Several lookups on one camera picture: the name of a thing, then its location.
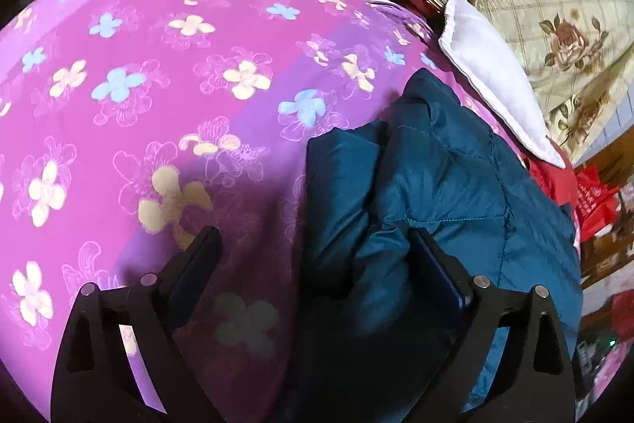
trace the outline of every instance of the red object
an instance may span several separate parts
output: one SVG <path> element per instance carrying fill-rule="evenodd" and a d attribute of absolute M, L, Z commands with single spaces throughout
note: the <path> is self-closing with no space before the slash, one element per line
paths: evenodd
<path fill-rule="evenodd" d="M 612 329 L 619 334 L 621 341 L 628 341 L 634 337 L 634 290 L 614 296 Z"/>
<path fill-rule="evenodd" d="M 619 188 L 610 189 L 608 185 L 601 183 L 595 165 L 579 171 L 577 185 L 577 216 L 581 226 L 581 242 L 585 242 L 616 220 L 617 202 L 614 195 Z"/>
<path fill-rule="evenodd" d="M 550 199 L 556 202 L 558 207 L 570 203 L 571 209 L 577 207 L 578 188 L 573 165 L 560 147 L 552 143 L 557 153 L 563 158 L 565 169 L 560 169 L 533 155 L 524 155 L 524 161 L 528 163 L 528 173 L 540 186 L 540 189 Z"/>

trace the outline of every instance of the rose print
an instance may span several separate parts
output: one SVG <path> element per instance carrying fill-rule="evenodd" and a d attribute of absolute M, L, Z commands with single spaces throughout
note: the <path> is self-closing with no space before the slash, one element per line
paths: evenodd
<path fill-rule="evenodd" d="M 566 20 L 561 21 L 559 14 L 552 23 L 548 20 L 540 22 L 541 30 L 553 35 L 551 52 L 546 54 L 544 65 L 553 67 L 557 64 L 561 71 L 566 71 L 573 65 L 583 69 L 586 58 L 592 64 L 602 54 L 603 43 L 609 35 L 608 31 L 601 31 L 601 24 L 596 17 L 592 17 L 592 26 L 600 33 L 600 37 L 590 45 L 587 35 Z"/>
<path fill-rule="evenodd" d="M 195 235 L 181 226 L 183 210 L 188 206 L 197 206 L 207 212 L 212 209 L 204 184 L 191 181 L 181 189 L 179 172 L 170 166 L 158 168 L 152 174 L 151 182 L 161 199 L 142 199 L 138 208 L 139 221 L 149 233 L 158 233 L 170 225 L 176 243 L 181 249 L 187 249 Z"/>
<path fill-rule="evenodd" d="M 136 158 L 124 151 L 116 152 L 112 164 L 126 184 L 118 196 L 119 206 L 127 214 L 136 214 L 142 199 L 159 199 L 151 178 L 160 167 L 170 165 L 178 155 L 173 142 L 150 142 L 143 158 Z"/>

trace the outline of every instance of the brown floral fabric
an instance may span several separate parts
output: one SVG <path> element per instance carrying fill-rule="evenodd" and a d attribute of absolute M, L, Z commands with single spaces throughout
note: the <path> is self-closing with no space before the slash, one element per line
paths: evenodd
<path fill-rule="evenodd" d="M 574 162 L 634 78 L 634 0 L 471 0 L 515 52 Z"/>

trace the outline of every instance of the red packaging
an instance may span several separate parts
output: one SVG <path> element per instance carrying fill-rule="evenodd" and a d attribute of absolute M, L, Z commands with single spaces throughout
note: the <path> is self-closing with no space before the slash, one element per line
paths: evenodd
<path fill-rule="evenodd" d="M 621 341 L 628 341 L 634 337 L 634 290 L 614 296 L 612 329 L 619 334 Z"/>
<path fill-rule="evenodd" d="M 581 226 L 581 242 L 585 242 L 616 220 L 618 205 L 614 195 L 619 187 L 609 189 L 608 185 L 601 183 L 594 165 L 577 173 L 577 185 L 579 196 L 576 210 Z"/>

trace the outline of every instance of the bolt head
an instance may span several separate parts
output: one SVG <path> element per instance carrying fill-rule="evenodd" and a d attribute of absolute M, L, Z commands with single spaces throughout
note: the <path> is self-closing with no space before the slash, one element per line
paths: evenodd
<path fill-rule="evenodd" d="M 486 276 L 478 274 L 474 276 L 474 284 L 480 287 L 480 289 L 488 289 L 491 286 L 491 281 Z"/>

